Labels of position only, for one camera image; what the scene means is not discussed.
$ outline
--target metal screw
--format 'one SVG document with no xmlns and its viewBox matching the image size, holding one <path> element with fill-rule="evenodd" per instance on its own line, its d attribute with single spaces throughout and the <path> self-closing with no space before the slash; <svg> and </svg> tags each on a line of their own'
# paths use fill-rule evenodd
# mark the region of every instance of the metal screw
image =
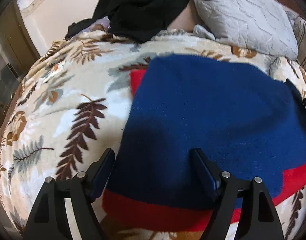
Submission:
<svg viewBox="0 0 306 240">
<path fill-rule="evenodd" d="M 52 177 L 49 176 L 49 177 L 46 177 L 44 181 L 45 181 L 46 183 L 50 183 L 50 182 L 53 181 L 53 180 L 54 180 L 54 178 L 52 178 Z"/>
<path fill-rule="evenodd" d="M 255 180 L 256 183 L 261 183 L 262 182 L 262 179 L 260 177 L 255 177 L 254 180 Z"/>
<path fill-rule="evenodd" d="M 225 178 L 229 178 L 229 177 L 231 177 L 231 174 L 228 171 L 223 171 L 222 176 L 225 177 Z"/>
<path fill-rule="evenodd" d="M 85 175 L 86 175 L 86 173 L 85 173 L 84 171 L 80 171 L 80 172 L 77 173 L 76 176 L 77 176 L 78 178 L 84 178 Z"/>
</svg>

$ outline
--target dark blue cloth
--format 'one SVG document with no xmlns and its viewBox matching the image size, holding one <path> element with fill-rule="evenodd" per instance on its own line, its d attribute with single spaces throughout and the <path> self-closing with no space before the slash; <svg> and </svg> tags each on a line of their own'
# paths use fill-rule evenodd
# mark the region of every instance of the dark blue cloth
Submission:
<svg viewBox="0 0 306 240">
<path fill-rule="evenodd" d="M 240 179 L 259 176 L 272 197 L 282 172 L 306 163 L 306 110 L 290 82 L 255 66 L 158 57 L 135 95 L 107 188 L 146 203 L 208 209 L 189 150 Z"/>
</svg>

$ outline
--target black garment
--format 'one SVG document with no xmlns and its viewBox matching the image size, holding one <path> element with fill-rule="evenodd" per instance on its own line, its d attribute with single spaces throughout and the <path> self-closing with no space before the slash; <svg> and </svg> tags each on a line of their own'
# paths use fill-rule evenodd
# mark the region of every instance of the black garment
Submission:
<svg viewBox="0 0 306 240">
<path fill-rule="evenodd" d="M 66 39 L 90 26 L 97 19 L 108 16 L 109 33 L 136 42 L 149 41 L 181 13 L 189 0 L 99 0 L 92 19 L 68 27 Z"/>
</svg>

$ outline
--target white pillow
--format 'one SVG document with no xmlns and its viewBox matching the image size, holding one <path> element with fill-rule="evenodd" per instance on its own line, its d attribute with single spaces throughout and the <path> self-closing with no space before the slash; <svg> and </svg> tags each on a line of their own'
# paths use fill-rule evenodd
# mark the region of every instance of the white pillow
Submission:
<svg viewBox="0 0 306 240">
<path fill-rule="evenodd" d="M 297 59 L 297 42 L 275 0 L 194 0 L 215 40 L 272 56 Z"/>
</svg>

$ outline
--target floral blanket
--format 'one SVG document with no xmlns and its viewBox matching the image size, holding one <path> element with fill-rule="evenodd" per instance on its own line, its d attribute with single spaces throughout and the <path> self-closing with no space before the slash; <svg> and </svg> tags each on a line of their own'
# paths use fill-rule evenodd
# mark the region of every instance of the floral blanket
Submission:
<svg viewBox="0 0 306 240">
<path fill-rule="evenodd" d="M 132 104 L 130 71 L 145 69 L 156 56 L 194 54 L 255 65 L 273 79 L 291 80 L 306 97 L 306 73 L 294 61 L 223 45 L 182 30 L 162 31 L 144 44 L 103 31 L 55 41 L 30 69 L 22 96 L 5 129 L 0 149 L 0 200 L 23 233 L 45 177 L 72 178 L 97 161 L 106 148 L 118 152 Z M 80 239 L 70 201 L 74 239 Z M 93 203 L 109 238 L 199 239 L 202 232 L 153 232 L 126 228 L 105 217 L 101 198 Z M 285 239 L 292 239 L 306 215 L 306 186 L 277 206 Z M 231 225 L 227 240 L 234 237 Z"/>
</svg>

